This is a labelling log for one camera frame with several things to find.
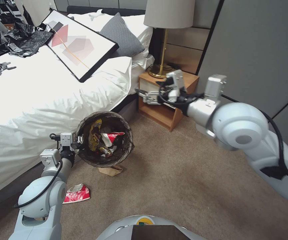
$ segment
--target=table lamp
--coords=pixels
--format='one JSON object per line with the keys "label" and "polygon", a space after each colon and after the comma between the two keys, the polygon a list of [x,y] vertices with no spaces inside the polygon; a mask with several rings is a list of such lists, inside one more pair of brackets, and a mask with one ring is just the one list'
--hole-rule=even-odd
{"label": "table lamp", "polygon": [[165,78],[170,68],[164,66],[168,29],[186,28],[193,25],[195,0],[148,0],[144,24],[154,28],[164,28],[164,44],[160,65],[153,65],[148,74]]}

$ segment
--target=pillow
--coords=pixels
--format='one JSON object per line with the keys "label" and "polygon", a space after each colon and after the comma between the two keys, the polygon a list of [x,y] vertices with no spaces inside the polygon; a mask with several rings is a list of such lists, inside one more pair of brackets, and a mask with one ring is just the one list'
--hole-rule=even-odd
{"label": "pillow", "polygon": [[[112,15],[102,13],[102,9],[98,10],[96,13],[86,13],[82,15],[69,14],[68,16],[74,16],[76,21],[96,32],[101,31],[105,24],[113,18]],[[142,62],[143,58],[147,57],[148,47],[153,34],[153,28],[144,25],[144,18],[145,15],[122,17],[128,29],[138,38],[145,48],[143,52],[133,57],[133,61],[138,63]]]}
{"label": "pillow", "polygon": [[119,49],[112,57],[132,57],[145,50],[144,46],[127,28],[120,13],[117,13],[100,31],[103,36],[117,42]]}

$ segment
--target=wooden nightstand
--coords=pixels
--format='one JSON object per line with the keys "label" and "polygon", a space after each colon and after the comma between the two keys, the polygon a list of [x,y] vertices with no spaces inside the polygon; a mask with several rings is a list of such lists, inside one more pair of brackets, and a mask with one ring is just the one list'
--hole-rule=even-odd
{"label": "wooden nightstand", "polygon": [[[183,79],[187,93],[193,93],[198,83],[199,76],[183,72]],[[159,85],[156,81],[162,81],[162,79],[154,78],[145,72],[139,75],[139,89],[145,91],[158,91]],[[164,104],[148,105],[143,103],[142,97],[139,97],[138,109],[139,113],[154,120],[169,131],[172,131],[183,117],[181,110],[178,108],[174,109]]]}

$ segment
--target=lamp shade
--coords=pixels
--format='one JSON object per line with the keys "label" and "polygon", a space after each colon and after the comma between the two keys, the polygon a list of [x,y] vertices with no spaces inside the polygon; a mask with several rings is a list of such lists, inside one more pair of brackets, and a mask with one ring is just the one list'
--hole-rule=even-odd
{"label": "lamp shade", "polygon": [[144,24],[156,28],[193,25],[195,0],[148,0]]}

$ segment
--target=beige carpet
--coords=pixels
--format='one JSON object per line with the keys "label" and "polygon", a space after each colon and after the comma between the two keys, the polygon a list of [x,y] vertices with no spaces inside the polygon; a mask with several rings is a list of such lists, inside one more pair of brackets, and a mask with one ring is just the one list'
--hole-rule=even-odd
{"label": "beige carpet", "polygon": [[[134,214],[172,220],[209,239],[288,239],[288,201],[247,165],[195,131],[184,118],[168,132],[141,115],[130,122],[135,149],[124,172],[109,177],[77,163],[68,186],[85,183],[91,199],[66,204],[63,240],[93,240],[113,221]],[[16,198],[0,205],[0,239],[14,230]]]}

